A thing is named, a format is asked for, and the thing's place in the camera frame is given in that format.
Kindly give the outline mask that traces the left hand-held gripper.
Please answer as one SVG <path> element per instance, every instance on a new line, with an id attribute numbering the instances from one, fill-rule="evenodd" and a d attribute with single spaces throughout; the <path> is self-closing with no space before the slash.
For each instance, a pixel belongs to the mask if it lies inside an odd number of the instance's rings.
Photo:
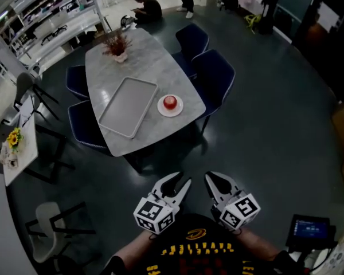
<path id="1" fill-rule="evenodd" d="M 160 235 L 175 222 L 175 216 L 180 211 L 180 204 L 185 199 L 191 186 L 189 178 L 176 192 L 175 187 L 182 179 L 183 172 L 178 171 L 166 175 L 157 181 L 147 198 L 142 198 L 133 215 L 139 227 Z M 173 197 L 172 203 L 166 202 L 163 198 Z"/>

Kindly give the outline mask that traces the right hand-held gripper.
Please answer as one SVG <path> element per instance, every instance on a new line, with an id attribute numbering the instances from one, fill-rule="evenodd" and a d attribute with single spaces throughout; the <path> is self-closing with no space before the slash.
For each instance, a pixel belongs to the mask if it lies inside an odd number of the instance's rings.
<path id="1" fill-rule="evenodd" d="M 233 178 L 219 173 L 206 172 L 205 185 L 213 199 L 217 219 L 229 230 L 238 230 L 250 223 L 260 212 L 261 207 L 252 194 L 234 195 L 239 187 Z M 221 201 L 221 197 L 234 195 Z"/>

